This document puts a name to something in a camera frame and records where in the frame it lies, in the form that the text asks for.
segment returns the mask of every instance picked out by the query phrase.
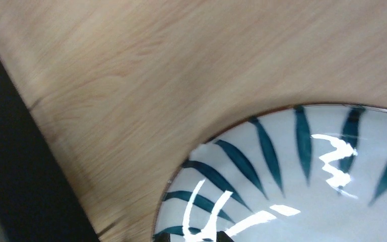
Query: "wooden surface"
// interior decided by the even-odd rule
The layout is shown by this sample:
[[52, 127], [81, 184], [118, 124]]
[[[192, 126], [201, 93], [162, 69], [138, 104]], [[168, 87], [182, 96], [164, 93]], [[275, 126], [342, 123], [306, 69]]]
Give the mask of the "wooden surface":
[[0, 0], [0, 57], [103, 241], [148, 241], [189, 150], [259, 111], [387, 107], [387, 0]]

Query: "wooden table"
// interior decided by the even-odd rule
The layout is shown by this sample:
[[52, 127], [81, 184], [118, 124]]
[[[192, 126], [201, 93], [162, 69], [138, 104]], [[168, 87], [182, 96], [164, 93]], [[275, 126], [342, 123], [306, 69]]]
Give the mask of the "wooden table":
[[299, 102], [387, 107], [387, 1], [0, 0], [0, 57], [103, 241], [189, 151]]

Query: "white plate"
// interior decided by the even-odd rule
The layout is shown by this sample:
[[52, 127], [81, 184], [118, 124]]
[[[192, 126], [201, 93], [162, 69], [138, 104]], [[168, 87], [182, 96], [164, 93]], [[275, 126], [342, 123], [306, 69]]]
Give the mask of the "white plate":
[[199, 145], [163, 196], [171, 241], [387, 241], [387, 110], [304, 105]]

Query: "ceramic plate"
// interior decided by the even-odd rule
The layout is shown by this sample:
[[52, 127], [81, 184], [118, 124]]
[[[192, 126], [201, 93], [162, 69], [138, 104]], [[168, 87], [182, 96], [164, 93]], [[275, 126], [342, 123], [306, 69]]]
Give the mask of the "ceramic plate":
[[214, 241], [387, 241], [387, 110], [304, 105], [199, 145], [163, 196], [155, 235]]

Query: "glossy plate surface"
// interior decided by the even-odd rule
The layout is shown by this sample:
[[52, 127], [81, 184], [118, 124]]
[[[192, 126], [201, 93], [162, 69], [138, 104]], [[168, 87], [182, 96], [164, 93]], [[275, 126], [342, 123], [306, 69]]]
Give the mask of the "glossy plate surface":
[[305, 105], [199, 145], [155, 234], [171, 241], [387, 241], [387, 110]]

